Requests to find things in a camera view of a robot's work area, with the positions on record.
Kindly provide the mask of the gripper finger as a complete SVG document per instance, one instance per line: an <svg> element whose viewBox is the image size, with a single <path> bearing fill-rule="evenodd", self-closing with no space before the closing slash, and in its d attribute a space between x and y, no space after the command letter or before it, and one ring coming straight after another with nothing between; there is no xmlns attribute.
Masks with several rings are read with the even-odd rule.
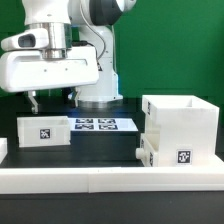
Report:
<svg viewBox="0 0 224 224"><path fill-rule="evenodd" d="M79 88L75 87L71 89L71 92L68 95L68 99L70 100L74 108L78 106L79 93L80 93Z"/></svg>
<svg viewBox="0 0 224 224"><path fill-rule="evenodd" d="M35 97L36 97L36 91L28 91L28 100L31 104L31 111L33 114L38 114L39 104L37 100L35 99Z"/></svg>

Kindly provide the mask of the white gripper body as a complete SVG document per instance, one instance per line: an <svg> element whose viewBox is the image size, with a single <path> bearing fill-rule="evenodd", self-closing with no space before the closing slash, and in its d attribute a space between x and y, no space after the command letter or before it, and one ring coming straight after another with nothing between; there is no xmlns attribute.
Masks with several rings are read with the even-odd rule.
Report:
<svg viewBox="0 0 224 224"><path fill-rule="evenodd" d="M0 58L0 87L6 92L75 87L98 79L92 46L73 47L61 60L45 60L38 50L8 52Z"/></svg>

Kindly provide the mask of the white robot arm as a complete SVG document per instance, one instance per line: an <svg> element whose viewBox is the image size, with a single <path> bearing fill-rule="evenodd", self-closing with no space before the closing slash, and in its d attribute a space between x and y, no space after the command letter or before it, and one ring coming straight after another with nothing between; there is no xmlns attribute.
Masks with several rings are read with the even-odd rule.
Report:
<svg viewBox="0 0 224 224"><path fill-rule="evenodd" d="M26 92L62 89L77 106L119 102L113 25L137 0L22 0L25 30L1 41L0 88Z"/></svg>

